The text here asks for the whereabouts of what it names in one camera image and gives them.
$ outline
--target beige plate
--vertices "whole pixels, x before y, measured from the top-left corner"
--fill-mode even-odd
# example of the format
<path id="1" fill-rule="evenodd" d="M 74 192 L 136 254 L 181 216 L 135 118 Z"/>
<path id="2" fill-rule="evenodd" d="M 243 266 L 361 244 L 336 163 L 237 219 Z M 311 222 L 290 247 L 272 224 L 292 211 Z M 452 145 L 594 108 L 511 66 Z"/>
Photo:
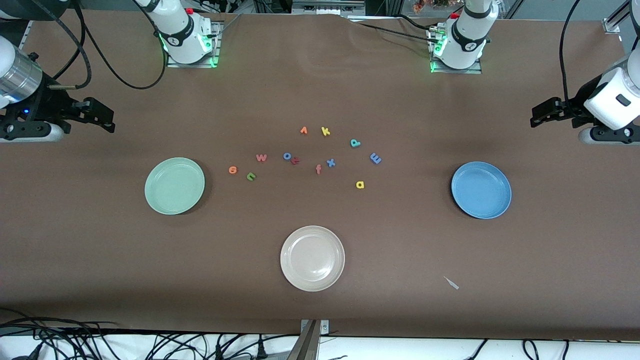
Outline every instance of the beige plate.
<path id="1" fill-rule="evenodd" d="M 287 280 L 304 291 L 333 285 L 344 269 L 344 247 L 338 236 L 321 226 L 305 226 L 285 240 L 280 267 Z"/>

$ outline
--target small white piece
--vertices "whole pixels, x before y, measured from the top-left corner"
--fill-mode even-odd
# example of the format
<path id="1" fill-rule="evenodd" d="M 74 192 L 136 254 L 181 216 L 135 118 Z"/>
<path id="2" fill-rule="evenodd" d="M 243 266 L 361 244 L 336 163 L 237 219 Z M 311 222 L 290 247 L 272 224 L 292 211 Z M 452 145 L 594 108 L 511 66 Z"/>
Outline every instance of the small white piece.
<path id="1" fill-rule="evenodd" d="M 455 283 L 455 282 L 453 282 L 453 281 L 449 280 L 449 278 L 448 278 L 448 277 L 446 277 L 446 276 L 443 276 L 443 277 L 444 277 L 444 279 L 445 279 L 446 281 L 448 281 L 448 282 L 449 282 L 449 285 L 451 285 L 454 289 L 456 289 L 456 290 L 460 289 L 460 287 L 459 287 L 458 285 L 456 285 L 456 283 Z"/>

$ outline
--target green plate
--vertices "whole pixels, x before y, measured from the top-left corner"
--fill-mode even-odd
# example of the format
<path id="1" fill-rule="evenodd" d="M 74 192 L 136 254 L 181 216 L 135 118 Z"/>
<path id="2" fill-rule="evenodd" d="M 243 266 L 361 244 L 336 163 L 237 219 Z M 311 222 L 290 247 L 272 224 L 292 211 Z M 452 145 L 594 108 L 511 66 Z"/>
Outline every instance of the green plate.
<path id="1" fill-rule="evenodd" d="M 147 177 L 145 197 L 160 214 L 176 215 L 191 209 L 204 192 L 204 173 L 193 160 L 172 158 L 158 164 Z"/>

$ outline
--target white floor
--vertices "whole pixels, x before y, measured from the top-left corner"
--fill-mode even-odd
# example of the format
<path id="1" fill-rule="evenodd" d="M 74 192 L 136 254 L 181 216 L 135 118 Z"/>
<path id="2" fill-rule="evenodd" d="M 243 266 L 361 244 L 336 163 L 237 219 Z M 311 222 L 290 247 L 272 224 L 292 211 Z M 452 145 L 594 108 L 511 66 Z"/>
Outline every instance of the white floor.
<path id="1" fill-rule="evenodd" d="M 192 336 L 185 335 L 179 339 L 187 340 Z M 225 335 L 222 342 L 230 339 Z M 109 335 L 109 344 L 121 360 L 143 360 L 155 340 L 153 335 Z M 217 335 L 207 335 L 206 342 L 211 353 L 215 348 Z M 198 338 L 192 346 L 204 353 L 205 340 Z M 237 350 L 257 341 L 256 335 L 246 335 L 237 340 L 225 353 L 231 356 Z M 286 337 L 266 341 L 265 350 L 268 354 L 289 351 L 296 337 Z M 372 359 L 402 359 L 402 360 L 465 360 L 476 350 L 481 340 L 453 340 L 453 339 L 401 339 L 401 338 L 341 338 L 327 337 L 321 339 L 318 360 L 330 360 L 342 356 L 345 360 Z M 98 341 L 103 360 L 115 360 L 101 341 Z M 28 355 L 39 341 L 31 336 L 8 336 L 0 338 L 0 360 L 11 360 L 17 356 Z M 535 341 L 541 360 L 560 360 L 564 349 L 563 341 Z M 177 344 L 166 346 L 153 358 L 162 359 Z M 69 356 L 73 355 L 71 347 L 60 345 Z M 255 355 L 257 347 L 249 349 Z M 178 352 L 171 356 L 172 360 L 193 360 L 191 351 Z M 490 340 L 482 349 L 477 360 L 528 360 L 522 350 L 520 340 Z M 640 344 L 636 343 L 602 343 L 591 341 L 573 341 L 570 343 L 566 360 L 595 360 L 595 359 L 640 359 Z M 53 350 L 43 348 L 39 360 L 55 360 Z"/>

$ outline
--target power cord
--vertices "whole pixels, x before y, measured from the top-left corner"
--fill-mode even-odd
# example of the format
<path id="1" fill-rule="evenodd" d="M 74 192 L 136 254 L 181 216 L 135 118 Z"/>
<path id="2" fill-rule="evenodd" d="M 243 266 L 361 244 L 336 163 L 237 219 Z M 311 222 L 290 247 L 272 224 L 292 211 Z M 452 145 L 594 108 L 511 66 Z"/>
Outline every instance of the power cord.
<path id="1" fill-rule="evenodd" d="M 0 323 L 0 329 L 20 329 L 20 331 L 13 331 L 8 334 L 2 334 L 0 335 L 0 338 L 2 336 L 9 336 L 9 335 L 21 333 L 24 331 L 31 331 L 33 333 L 34 340 L 39 340 L 41 341 L 41 345 L 46 345 L 54 350 L 54 356 L 56 359 L 59 359 L 60 356 L 65 360 L 69 360 L 69 359 L 101 360 L 102 359 L 102 356 L 100 355 L 100 352 L 98 350 L 98 346 L 95 342 L 96 336 L 93 334 L 93 332 L 97 331 L 98 332 L 97 337 L 101 337 L 102 340 L 105 341 L 105 343 L 107 343 L 106 340 L 104 339 L 103 334 L 100 331 L 99 324 L 108 323 L 108 322 L 78 322 L 75 320 L 51 318 L 51 317 L 44 317 L 44 316 L 31 317 L 20 311 L 8 309 L 5 307 L 0 307 L 0 311 L 6 311 L 6 312 L 10 312 L 10 313 L 21 316 L 21 318 L 10 320 L 5 323 Z M 82 346 L 82 344 L 79 341 L 79 338 L 81 339 L 79 335 L 69 335 L 67 330 L 65 330 L 64 328 L 61 328 L 60 326 L 49 327 L 45 325 L 45 322 L 61 323 L 61 324 L 73 326 L 74 331 L 77 331 L 80 334 L 82 334 L 82 336 L 87 336 L 88 338 L 91 339 L 93 343 L 93 348 L 91 346 L 87 346 L 86 348 Z M 74 351 L 74 355 L 69 356 L 64 351 L 62 351 L 60 347 L 58 347 L 56 344 L 56 342 L 58 341 L 64 341 L 68 343 L 71 346 L 72 350 Z"/>
<path id="2" fill-rule="evenodd" d="M 270 338 L 266 338 L 263 341 L 269 341 L 269 340 L 273 340 L 273 339 L 278 339 L 278 338 L 284 338 L 285 336 L 297 336 L 296 334 L 283 334 L 283 335 L 276 335 L 276 336 L 272 336 Z M 255 343 L 252 343 L 251 345 L 248 345 L 240 350 L 238 350 L 237 352 L 235 352 L 235 354 L 226 357 L 226 360 L 231 360 L 234 357 L 240 356 L 240 354 L 242 354 L 243 352 L 246 352 L 249 348 L 254 347 L 255 345 L 258 345 L 260 343 L 260 340 L 256 341 Z"/>
<path id="3" fill-rule="evenodd" d="M 562 34 L 560 35 L 560 71 L 562 72 L 562 88 L 563 88 L 563 92 L 564 92 L 564 102 L 565 104 L 568 105 L 569 103 L 569 90 L 567 89 L 567 85 L 566 85 L 566 70 L 564 69 L 564 34 L 566 33 L 566 28 L 569 25 L 569 20 L 571 19 L 571 16 L 573 15 L 573 11 L 575 10 L 576 6 L 578 6 L 578 4 L 580 3 L 580 0 L 575 0 L 575 2 L 573 3 L 573 6 L 571 7 L 571 10 L 569 10 L 569 14 L 566 16 L 566 20 L 564 21 L 564 26 L 562 28 Z M 570 115 L 573 115 L 573 111 L 571 110 L 571 106 L 567 106 L 568 111 L 570 112 Z"/>
<path id="4" fill-rule="evenodd" d="M 12 360 L 38 360 L 38 356 L 40 355 L 40 349 L 44 343 L 39 343 L 35 349 L 28 356 L 19 356 L 14 357 Z"/>
<path id="5" fill-rule="evenodd" d="M 387 33 L 392 33 L 392 34 L 398 34 L 398 35 L 402 35 L 404 37 L 410 37 L 410 38 L 416 38 L 419 40 L 424 40 L 427 42 L 438 42 L 436 39 L 432 39 L 432 38 L 426 38 L 426 37 L 418 37 L 416 35 L 411 35 L 411 34 L 407 34 L 407 33 L 402 33 L 400 31 L 396 31 L 396 30 L 391 30 L 391 29 L 385 29 L 385 28 L 381 28 L 379 26 L 375 26 L 375 25 L 369 25 L 369 24 L 362 24 L 361 22 L 359 22 L 358 24 L 362 25 L 362 26 L 366 26 L 368 28 L 372 28 L 372 29 L 377 29 L 377 30 L 382 30 L 382 31 L 386 31 Z"/>
<path id="6" fill-rule="evenodd" d="M 264 360 L 269 357 L 266 351 L 264 351 L 264 341 L 262 340 L 262 334 L 258 335 L 258 354 L 255 356 L 256 360 Z"/>
<path id="7" fill-rule="evenodd" d="M 250 352 L 241 352 L 240 354 L 238 354 L 236 356 L 241 356 L 241 355 L 249 355 L 249 359 L 253 360 L 253 355 Z"/>
<path id="8" fill-rule="evenodd" d="M 78 19 L 80 20 L 80 45 L 82 45 L 84 47 L 84 38 L 85 38 L 86 33 L 84 31 L 84 16 L 82 14 L 82 9 L 80 9 L 80 4 L 78 3 L 77 0 L 72 0 L 71 2 L 73 4 L 73 6 L 74 6 L 74 10 L 76 11 L 76 15 L 78 16 Z M 57 80 L 62 74 L 64 74 L 65 71 L 67 71 L 67 69 L 69 69 L 71 64 L 73 64 L 74 61 L 77 59 L 78 55 L 80 55 L 80 50 L 78 48 L 76 48 L 76 51 L 71 56 L 71 59 L 69 59 L 69 61 L 67 61 L 65 66 L 63 66 L 62 69 L 60 69 L 55 75 L 53 75 L 52 78 L 54 80 Z"/>
<path id="9" fill-rule="evenodd" d="M 428 30 L 429 26 L 424 26 L 424 25 L 420 25 L 417 22 L 413 21 L 413 19 L 411 19 L 409 16 L 403 15 L 401 13 L 395 14 L 395 15 L 391 15 L 392 17 L 401 17 L 404 20 L 407 20 L 409 22 L 409 24 L 415 26 L 416 28 L 419 29 L 423 29 L 423 30 Z"/>
<path id="10" fill-rule="evenodd" d="M 566 360 L 566 353 L 569 352 L 569 340 L 565 340 L 564 351 L 562 353 L 562 360 Z"/>
<path id="11" fill-rule="evenodd" d="M 476 352 L 474 352 L 474 354 L 468 357 L 466 360 L 476 360 L 478 354 L 480 354 L 480 350 L 482 350 L 487 341 L 489 341 L 489 339 L 484 339 L 476 349 Z"/>
<path id="12" fill-rule="evenodd" d="M 242 336 L 244 336 L 244 334 L 238 334 L 222 345 L 220 345 L 220 339 L 222 338 L 222 335 L 218 336 L 218 341 L 216 342 L 216 351 L 213 354 L 205 357 L 204 359 L 209 360 L 211 357 L 215 356 L 214 360 L 224 360 L 225 351 L 229 349 L 229 347 L 234 343 L 235 340 L 238 340 Z"/>
<path id="13" fill-rule="evenodd" d="M 47 9 L 46 6 L 44 6 L 42 3 L 40 3 L 40 1 L 38 0 L 31 0 L 32 3 L 34 3 L 37 7 L 39 7 L 44 13 L 47 14 L 47 16 L 49 16 L 52 20 L 54 20 L 55 22 L 58 23 L 58 25 L 60 25 L 60 27 L 67 33 L 67 35 L 71 38 L 71 40 L 73 40 L 74 44 L 77 47 L 77 50 L 80 52 L 80 54 L 82 55 L 82 58 L 84 60 L 84 66 L 86 67 L 86 79 L 84 81 L 84 83 L 81 83 L 80 85 L 70 85 L 70 86 L 65 86 L 65 85 L 52 85 L 49 88 L 51 89 L 57 89 L 57 90 L 68 90 L 68 89 L 82 89 L 85 88 L 87 85 L 89 85 L 89 83 L 91 82 L 91 63 L 89 63 L 89 57 L 86 55 L 86 52 L 84 51 L 84 48 L 82 46 L 82 44 L 80 44 L 80 41 L 78 41 L 78 39 L 76 38 L 76 36 L 73 34 L 73 32 L 71 32 L 71 30 L 69 30 L 69 28 L 67 27 L 67 25 L 65 25 L 64 22 L 62 22 L 62 20 L 60 20 L 60 18 L 58 18 L 57 16 L 55 16 L 51 11 L 49 11 L 49 9 Z"/>
<path id="14" fill-rule="evenodd" d="M 533 347 L 533 352 L 534 352 L 534 355 L 536 356 L 535 359 L 531 357 L 531 355 L 529 354 L 529 351 L 527 350 L 527 343 L 530 343 L 531 346 Z M 524 351 L 524 354 L 529 358 L 529 360 L 540 360 L 540 356 L 538 355 L 538 348 L 536 347 L 536 344 L 533 342 L 533 340 L 530 340 L 530 339 L 522 340 L 522 351 Z"/>
<path id="15" fill-rule="evenodd" d="M 89 27 L 85 24 L 84 28 L 86 30 L 86 34 L 89 36 L 89 40 L 91 40 L 91 43 L 93 43 L 93 46 L 95 47 L 96 51 L 98 51 L 98 55 L 100 55 L 100 57 L 102 58 L 102 61 L 104 61 L 104 64 L 107 65 L 107 68 L 109 68 L 109 71 L 111 71 L 111 73 L 124 85 L 135 89 L 135 90 L 146 90 L 149 88 L 152 88 L 154 86 L 156 86 L 160 80 L 162 80 L 163 76 L 164 76 L 164 71 L 166 69 L 166 63 L 168 60 L 168 56 L 166 54 L 166 52 L 164 51 L 164 47 L 163 47 L 163 43 L 162 43 L 162 38 L 160 37 L 160 31 L 158 30 L 156 24 L 154 23 L 154 21 L 149 17 L 149 15 L 147 14 L 147 12 L 135 1 L 132 0 L 132 2 L 140 9 L 140 11 L 142 12 L 142 14 L 147 18 L 147 20 L 149 21 L 149 24 L 151 24 L 151 26 L 154 29 L 154 36 L 158 37 L 158 42 L 160 44 L 160 51 L 162 52 L 163 55 L 163 65 L 162 65 L 162 70 L 160 71 L 160 75 L 158 75 L 157 79 L 146 86 L 136 86 L 136 85 L 132 85 L 129 82 L 127 82 L 125 79 L 122 78 L 122 76 L 120 76 L 116 70 L 111 66 L 111 64 L 109 63 L 109 61 L 107 60 L 107 58 L 104 56 L 104 53 L 102 52 L 102 49 L 100 49 L 100 47 L 98 46 L 98 43 L 95 41 L 95 39 L 93 38 L 93 35 L 91 34 L 91 31 L 89 30 Z"/>

